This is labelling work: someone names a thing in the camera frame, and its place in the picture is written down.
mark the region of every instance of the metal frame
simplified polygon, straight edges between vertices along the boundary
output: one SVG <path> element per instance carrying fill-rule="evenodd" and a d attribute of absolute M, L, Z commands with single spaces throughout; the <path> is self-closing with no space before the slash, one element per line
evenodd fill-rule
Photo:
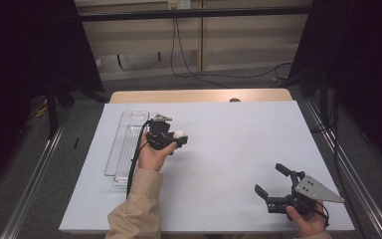
<path fill-rule="evenodd" d="M 202 17 L 238 17 L 259 15 L 298 15 L 312 12 L 323 12 L 334 9 L 327 7 L 269 7 L 269 8 L 225 8 L 225 9 L 191 9 L 191 10 L 160 10 L 143 12 L 117 13 L 82 13 L 79 16 L 59 16 L 62 20 L 76 20 L 81 22 L 120 21 L 120 20 L 148 20 L 171 18 L 202 18 Z"/>
<path fill-rule="evenodd" d="M 324 136 L 324 139 L 330 146 L 330 149 L 334 151 L 334 144 L 335 144 L 336 137 L 333 131 L 325 128 L 323 121 L 321 120 L 321 116 L 319 114 L 319 108 L 317 107 L 315 102 L 313 100 L 308 100 L 306 104 L 315 122 L 318 125 L 321 125 L 320 129 Z M 346 153 L 344 152 L 340 144 L 337 145 L 336 153 L 337 153 L 338 165 L 340 169 L 345 174 L 346 179 L 348 180 L 353 191 L 355 192 L 355 195 L 357 196 L 365 212 L 370 218 L 377 233 L 380 235 L 380 238 L 382 238 L 382 211 L 380 207 L 377 205 L 372 195 L 370 194 L 370 192 L 367 190 L 364 183 L 362 182 L 361 178 L 358 176 L 358 173 L 356 172 L 355 168 L 352 166 L 352 163 L 350 162 L 348 156 L 346 155 Z"/>

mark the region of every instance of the white tabletop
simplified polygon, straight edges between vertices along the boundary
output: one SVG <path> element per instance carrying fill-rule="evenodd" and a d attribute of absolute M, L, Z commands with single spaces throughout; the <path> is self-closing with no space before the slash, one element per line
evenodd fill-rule
<path fill-rule="evenodd" d="M 108 104 L 60 230 L 109 229 L 107 214 L 125 199 L 125 192 L 111 185 L 104 168 L 124 111 L 172 117 L 170 130 L 182 129 L 189 136 L 162 168 L 162 232 L 294 231 L 285 215 L 268 213 L 254 191 L 257 183 L 269 196 L 290 194 L 290 179 L 275 170 L 278 162 L 337 192 L 296 102 Z M 324 205 L 329 231 L 354 230 L 343 204 Z"/>

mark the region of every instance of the hand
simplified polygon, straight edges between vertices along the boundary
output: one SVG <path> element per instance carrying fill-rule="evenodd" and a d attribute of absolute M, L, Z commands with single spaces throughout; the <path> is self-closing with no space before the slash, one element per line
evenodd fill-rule
<path fill-rule="evenodd" d="M 140 147 L 142 147 L 142 149 L 138 156 L 138 167 L 160 171 L 166 156 L 175 150 L 177 143 L 172 142 L 165 148 L 156 150 L 148 144 L 147 134 L 148 132 L 144 133 L 141 137 Z"/>
<path fill-rule="evenodd" d="M 323 212 L 322 202 L 315 204 L 315 209 Z M 294 207 L 288 206 L 286 212 L 289 217 L 295 222 L 299 237 L 309 237 L 321 233 L 325 230 L 324 218 L 318 213 L 313 213 L 310 218 L 302 217 Z"/>

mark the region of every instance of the transparent container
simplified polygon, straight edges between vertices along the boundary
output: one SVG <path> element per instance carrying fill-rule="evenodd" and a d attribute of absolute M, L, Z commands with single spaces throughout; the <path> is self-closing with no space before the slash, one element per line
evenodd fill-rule
<path fill-rule="evenodd" d="M 104 175 L 112 176 L 114 186 L 126 187 L 139 133 L 149 115 L 149 112 L 122 113 L 104 171 Z"/>

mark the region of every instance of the sleeve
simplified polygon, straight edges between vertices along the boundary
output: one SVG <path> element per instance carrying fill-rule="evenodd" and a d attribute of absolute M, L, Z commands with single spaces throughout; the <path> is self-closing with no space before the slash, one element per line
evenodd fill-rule
<path fill-rule="evenodd" d="M 294 239 L 332 239 L 330 234 L 328 234 L 327 231 L 323 231 L 321 233 L 318 233 L 316 235 L 313 235 L 313 236 L 309 236 L 309 237 L 293 237 Z"/>
<path fill-rule="evenodd" d="M 128 198 L 107 216 L 106 239 L 160 238 L 159 195 L 163 174 L 138 168 Z"/>

